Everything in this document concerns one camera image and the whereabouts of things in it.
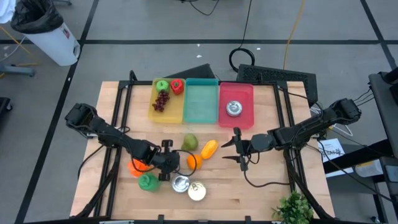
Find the silver lid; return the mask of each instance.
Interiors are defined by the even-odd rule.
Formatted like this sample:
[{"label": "silver lid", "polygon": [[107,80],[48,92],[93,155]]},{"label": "silver lid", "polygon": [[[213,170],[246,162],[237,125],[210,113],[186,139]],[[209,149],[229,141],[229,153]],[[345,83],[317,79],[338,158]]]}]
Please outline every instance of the silver lid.
[{"label": "silver lid", "polygon": [[230,116],[239,116],[242,113],[242,104],[236,100],[230,101],[226,105],[226,112]]},{"label": "silver lid", "polygon": [[188,195],[192,200],[200,201],[206,195],[206,188],[201,182],[193,182],[189,186]]},{"label": "silver lid", "polygon": [[172,187],[178,193],[186,192],[189,188],[189,178],[182,175],[175,176],[172,181]]}]

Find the green apple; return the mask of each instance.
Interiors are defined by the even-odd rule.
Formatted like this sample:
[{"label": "green apple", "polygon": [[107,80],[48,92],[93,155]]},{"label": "green apple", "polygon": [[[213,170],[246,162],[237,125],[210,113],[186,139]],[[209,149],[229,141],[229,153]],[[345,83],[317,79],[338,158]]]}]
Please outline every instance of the green apple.
[{"label": "green apple", "polygon": [[169,92],[169,83],[165,80],[161,80],[156,83],[156,91],[160,92],[162,90],[166,91],[167,93]]}]

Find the pink tray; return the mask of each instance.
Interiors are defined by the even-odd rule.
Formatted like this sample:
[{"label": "pink tray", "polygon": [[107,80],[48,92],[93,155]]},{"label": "pink tray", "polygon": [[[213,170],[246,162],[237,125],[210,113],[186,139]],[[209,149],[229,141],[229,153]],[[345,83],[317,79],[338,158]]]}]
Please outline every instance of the pink tray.
[{"label": "pink tray", "polygon": [[[253,86],[241,83],[222,83],[220,85],[220,103],[218,125],[220,127],[248,129],[254,125]],[[226,112],[226,105],[236,100],[242,104],[242,113],[232,117]]]}]

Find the wooden table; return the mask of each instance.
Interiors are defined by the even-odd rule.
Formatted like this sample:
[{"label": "wooden table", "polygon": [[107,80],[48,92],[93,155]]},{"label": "wooden table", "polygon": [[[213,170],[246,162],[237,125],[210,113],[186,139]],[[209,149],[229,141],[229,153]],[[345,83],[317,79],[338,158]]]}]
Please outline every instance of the wooden table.
[{"label": "wooden table", "polygon": [[[289,91],[305,96],[302,82],[288,82]],[[108,123],[111,122],[118,82],[103,82],[99,93],[98,115]],[[233,135],[232,128],[221,128],[217,124],[162,124],[153,123],[148,119],[151,86],[134,85],[132,88],[131,104],[127,119],[127,126],[131,131],[127,133],[132,138],[147,139],[160,144],[163,139],[173,139],[174,148],[178,148],[185,133],[195,133],[199,140],[197,153],[210,139],[216,139],[221,144],[229,141]],[[280,94],[285,112],[283,94]],[[290,96],[296,123],[310,117],[306,99]],[[118,117],[120,126],[121,112]],[[254,86],[254,121],[251,129],[243,130],[242,139],[251,139],[253,134],[266,133],[267,130],[278,128],[278,116],[275,96],[271,86]],[[317,142],[311,140],[310,145],[317,147]],[[91,154],[99,144],[96,139],[89,140],[85,157]],[[183,173],[187,169],[185,153],[181,155]],[[239,164],[235,161],[222,159],[223,156],[236,155],[235,147],[219,148],[210,160],[204,161],[200,170],[196,171],[191,180],[203,182],[207,189],[206,197],[200,202],[194,202],[187,194],[178,194],[171,188],[169,182],[162,183],[156,193],[145,192],[137,184],[128,169],[129,154],[123,149],[119,177],[113,205],[112,219],[145,219],[156,220],[159,214],[165,215],[166,220],[243,220],[250,215],[252,220],[272,220],[272,210],[279,204],[279,199],[287,197],[289,186],[269,185],[260,189],[251,187],[244,179]],[[81,171],[72,205],[71,215],[76,215],[91,199],[98,189],[98,183],[103,166],[104,150],[90,159]],[[330,215],[334,215],[330,194],[320,154],[307,147],[302,150],[302,160],[307,178],[308,189],[318,200],[320,205]],[[278,181],[288,182],[287,169],[282,151],[269,151],[261,154],[257,165],[250,164],[248,178],[255,184]],[[104,215],[108,192],[104,194],[101,214]]]}]

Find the potted plant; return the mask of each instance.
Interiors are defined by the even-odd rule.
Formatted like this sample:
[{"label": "potted plant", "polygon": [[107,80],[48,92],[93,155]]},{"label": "potted plant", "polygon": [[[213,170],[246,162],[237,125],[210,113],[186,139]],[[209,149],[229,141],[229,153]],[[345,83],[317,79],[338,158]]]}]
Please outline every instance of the potted plant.
[{"label": "potted plant", "polygon": [[279,200],[280,205],[274,209],[272,218],[278,218],[285,224],[309,224],[313,210],[307,199],[297,193],[292,193],[289,198],[283,197]]}]

